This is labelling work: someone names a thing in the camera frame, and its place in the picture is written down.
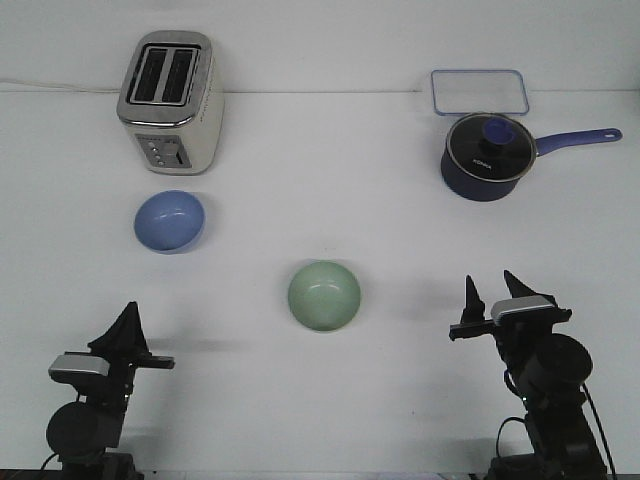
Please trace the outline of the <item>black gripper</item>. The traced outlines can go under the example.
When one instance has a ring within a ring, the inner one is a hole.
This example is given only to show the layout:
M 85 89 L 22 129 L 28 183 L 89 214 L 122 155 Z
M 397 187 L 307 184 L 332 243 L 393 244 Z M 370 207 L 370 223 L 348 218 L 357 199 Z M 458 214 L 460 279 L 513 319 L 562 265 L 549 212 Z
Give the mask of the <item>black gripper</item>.
M 104 358 L 110 364 L 107 376 L 66 374 L 64 383 L 71 385 L 88 403 L 110 411 L 125 412 L 134 389 L 134 378 L 139 368 L 170 370 L 175 367 L 171 356 L 150 354 L 144 335 L 138 304 L 129 302 L 107 331 L 88 343 L 95 354 L 127 353 L 132 357 L 115 355 L 111 359 L 81 352 L 64 354 L 92 355 Z
M 553 295 L 534 291 L 509 270 L 503 271 L 503 277 L 512 298 L 541 296 L 550 303 L 556 302 Z M 449 327 L 449 338 L 454 341 L 491 335 L 501 360 L 507 370 L 513 373 L 524 368 L 536 344 L 552 334 L 555 324 L 567 322 L 571 318 L 572 310 L 551 307 L 519 311 L 507 314 L 499 324 L 494 320 L 485 320 L 484 314 L 485 303 L 481 300 L 472 277 L 467 275 L 461 323 Z

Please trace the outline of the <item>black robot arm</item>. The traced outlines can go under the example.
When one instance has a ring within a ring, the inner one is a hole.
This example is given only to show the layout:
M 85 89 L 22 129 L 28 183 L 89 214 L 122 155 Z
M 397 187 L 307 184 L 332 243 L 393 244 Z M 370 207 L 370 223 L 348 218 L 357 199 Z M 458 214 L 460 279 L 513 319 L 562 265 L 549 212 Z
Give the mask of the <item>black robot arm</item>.
M 139 307 L 129 302 L 86 352 L 66 351 L 48 368 L 76 399 L 51 417 L 46 440 L 61 463 L 63 479 L 143 479 L 130 453 L 118 453 L 138 369 L 170 370 L 171 356 L 155 356 L 144 335 Z
M 511 272 L 503 275 L 510 296 L 490 309 L 467 278 L 461 320 L 449 329 L 451 340 L 493 337 L 505 364 L 505 385 L 525 408 L 518 421 L 526 429 L 531 453 L 497 453 L 487 478 L 616 478 L 604 430 L 601 425 L 589 426 L 583 411 L 593 403 L 585 384 L 592 358 L 579 341 L 553 330 L 571 318 L 571 310 Z

